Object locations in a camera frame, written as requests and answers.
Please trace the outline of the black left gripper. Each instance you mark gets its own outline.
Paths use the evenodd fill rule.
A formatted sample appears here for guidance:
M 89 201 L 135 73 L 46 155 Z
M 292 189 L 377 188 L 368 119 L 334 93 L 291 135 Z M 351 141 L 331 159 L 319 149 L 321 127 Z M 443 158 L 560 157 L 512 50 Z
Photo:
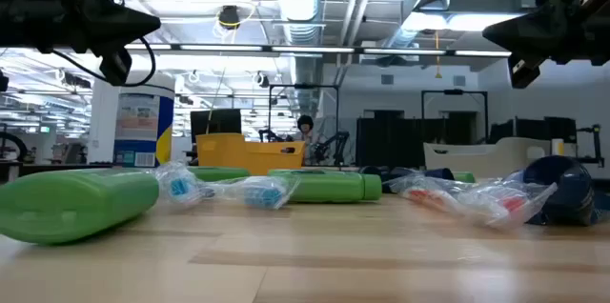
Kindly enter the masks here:
M 0 47 L 119 52 L 160 28 L 154 15 L 114 0 L 0 0 Z

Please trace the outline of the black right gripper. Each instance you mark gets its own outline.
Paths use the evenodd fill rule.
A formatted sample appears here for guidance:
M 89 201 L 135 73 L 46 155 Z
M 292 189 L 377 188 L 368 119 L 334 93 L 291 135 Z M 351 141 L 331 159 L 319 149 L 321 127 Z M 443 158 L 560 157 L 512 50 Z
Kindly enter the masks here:
M 514 55 L 571 61 L 576 55 L 575 0 L 536 0 L 536 8 L 520 17 L 486 27 L 482 36 Z M 593 66 L 610 61 L 610 0 L 578 0 L 576 18 L 584 40 L 583 58 Z

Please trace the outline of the blue toothbrush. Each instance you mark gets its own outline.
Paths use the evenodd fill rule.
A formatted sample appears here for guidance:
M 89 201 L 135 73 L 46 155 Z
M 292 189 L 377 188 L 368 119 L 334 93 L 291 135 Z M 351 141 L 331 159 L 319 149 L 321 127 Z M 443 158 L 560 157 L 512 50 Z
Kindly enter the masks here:
M 207 182 L 213 198 L 234 200 L 252 208 L 278 210 L 292 197 L 300 180 L 292 176 L 248 176 Z
M 210 191 L 181 162 L 168 162 L 152 171 L 158 182 L 160 194 L 178 207 L 190 207 L 209 197 Z

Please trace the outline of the red toothbrush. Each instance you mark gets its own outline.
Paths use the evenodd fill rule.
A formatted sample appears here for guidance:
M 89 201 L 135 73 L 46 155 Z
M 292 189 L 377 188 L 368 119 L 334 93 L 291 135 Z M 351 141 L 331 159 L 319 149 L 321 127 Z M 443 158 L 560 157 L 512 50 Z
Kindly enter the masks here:
M 412 173 L 387 182 L 391 193 L 441 212 L 464 215 L 464 205 L 458 195 L 473 187 L 460 182 Z
M 495 230 L 512 230 L 540 212 L 557 190 L 556 184 L 490 181 L 460 192 L 457 202 L 460 213 L 474 224 Z

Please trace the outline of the black background monitors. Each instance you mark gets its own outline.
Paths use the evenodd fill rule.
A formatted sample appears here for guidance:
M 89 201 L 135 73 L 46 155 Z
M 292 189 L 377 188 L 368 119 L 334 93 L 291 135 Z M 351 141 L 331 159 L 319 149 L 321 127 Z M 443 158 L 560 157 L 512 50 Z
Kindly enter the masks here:
M 545 116 L 542 119 L 515 117 L 504 123 L 493 124 L 487 138 L 488 144 L 496 144 L 506 137 L 537 140 L 561 138 L 565 143 L 578 143 L 576 121 L 565 117 Z

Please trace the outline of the white canister with blue-yellow label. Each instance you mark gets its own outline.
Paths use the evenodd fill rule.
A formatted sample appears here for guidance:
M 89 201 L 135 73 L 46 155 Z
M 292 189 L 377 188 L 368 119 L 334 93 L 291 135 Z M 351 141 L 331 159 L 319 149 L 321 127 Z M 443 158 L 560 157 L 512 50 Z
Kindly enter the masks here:
M 121 88 L 113 162 L 121 167 L 155 168 L 172 158 L 175 79 L 157 72 L 138 87 Z

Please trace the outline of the white plastic bin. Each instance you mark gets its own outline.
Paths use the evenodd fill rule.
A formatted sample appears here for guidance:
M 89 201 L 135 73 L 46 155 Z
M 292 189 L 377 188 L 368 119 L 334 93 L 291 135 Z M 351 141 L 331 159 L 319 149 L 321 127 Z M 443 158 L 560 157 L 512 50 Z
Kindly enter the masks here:
M 447 168 L 470 172 L 476 179 L 506 177 L 551 154 L 551 142 L 522 137 L 505 137 L 496 144 L 446 145 L 424 143 L 428 170 Z

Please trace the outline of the black computer monitor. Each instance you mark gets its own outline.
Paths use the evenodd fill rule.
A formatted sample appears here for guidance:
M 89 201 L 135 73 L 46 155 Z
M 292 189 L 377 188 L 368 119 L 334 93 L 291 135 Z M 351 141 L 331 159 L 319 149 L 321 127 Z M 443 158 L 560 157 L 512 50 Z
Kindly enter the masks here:
M 191 111 L 190 122 L 193 143 L 201 134 L 242 133 L 241 110 L 238 109 Z

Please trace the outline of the black room partition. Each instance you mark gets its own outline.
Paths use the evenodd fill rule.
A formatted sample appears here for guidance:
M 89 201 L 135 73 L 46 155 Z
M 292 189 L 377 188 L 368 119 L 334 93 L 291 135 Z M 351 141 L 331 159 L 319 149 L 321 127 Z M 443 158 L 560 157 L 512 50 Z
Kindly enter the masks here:
M 435 119 L 359 118 L 356 122 L 356 164 L 420 168 L 423 144 L 472 145 L 476 123 L 468 117 Z

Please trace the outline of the yellow plastic bin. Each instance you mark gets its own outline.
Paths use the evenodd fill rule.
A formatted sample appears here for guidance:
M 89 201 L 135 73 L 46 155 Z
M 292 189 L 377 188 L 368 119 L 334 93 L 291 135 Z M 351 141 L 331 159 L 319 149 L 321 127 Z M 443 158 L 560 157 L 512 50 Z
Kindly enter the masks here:
M 242 168 L 254 175 L 300 169 L 306 149 L 304 141 L 250 142 L 239 133 L 202 134 L 195 140 L 200 166 Z

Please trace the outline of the person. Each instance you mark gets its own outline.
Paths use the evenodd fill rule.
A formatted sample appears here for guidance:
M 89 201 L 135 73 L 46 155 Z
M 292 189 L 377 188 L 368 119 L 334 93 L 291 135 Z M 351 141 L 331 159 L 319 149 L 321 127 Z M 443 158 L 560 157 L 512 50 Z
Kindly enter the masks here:
M 314 119 L 307 114 L 302 114 L 297 120 L 298 134 L 296 139 L 303 141 L 306 146 L 309 146 L 314 141 Z

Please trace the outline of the black background station frame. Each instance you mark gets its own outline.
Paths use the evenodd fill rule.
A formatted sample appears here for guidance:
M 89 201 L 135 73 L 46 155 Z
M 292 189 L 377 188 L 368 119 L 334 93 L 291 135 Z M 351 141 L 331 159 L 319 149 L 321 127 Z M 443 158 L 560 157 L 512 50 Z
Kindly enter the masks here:
M 425 90 L 425 91 L 421 91 L 420 92 L 420 119 L 421 119 L 421 132 L 422 135 L 425 133 L 425 124 L 426 124 L 426 102 L 425 102 L 425 96 L 427 94 L 443 94 L 443 95 L 453 95 L 453 96 L 458 96 L 458 95 L 469 95 L 471 98 L 473 98 L 474 94 L 478 94 L 483 98 L 483 104 L 484 104 L 484 113 L 483 113 L 483 117 L 484 117 L 484 136 L 482 138 L 482 141 L 487 140 L 487 138 L 489 137 L 490 134 L 490 126 L 489 126 L 489 94 L 487 91 L 464 91 L 461 89 L 447 89 L 447 90 Z
M 276 105 L 276 100 L 287 100 L 291 115 L 304 113 L 316 117 L 323 113 L 323 109 L 319 105 L 322 103 L 324 94 L 326 94 L 335 104 L 335 112 L 331 114 L 331 117 L 335 118 L 335 133 L 339 132 L 340 95 L 338 85 L 271 84 L 268 90 L 267 127 L 270 131 L 275 127 L 273 124 L 273 106 Z

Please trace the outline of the black frame bar with lights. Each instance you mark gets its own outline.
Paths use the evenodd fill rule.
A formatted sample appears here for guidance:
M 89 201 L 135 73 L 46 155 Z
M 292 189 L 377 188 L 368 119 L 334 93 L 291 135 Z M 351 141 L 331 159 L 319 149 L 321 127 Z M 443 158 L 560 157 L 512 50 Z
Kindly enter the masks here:
M 509 51 L 502 50 L 442 50 L 442 49 L 388 49 L 362 47 L 315 47 L 315 46 L 273 46 L 273 45 L 233 45 L 233 44 L 151 44 L 153 51 L 189 51 L 202 53 L 234 54 L 351 54 L 372 56 L 450 56 L 507 58 Z

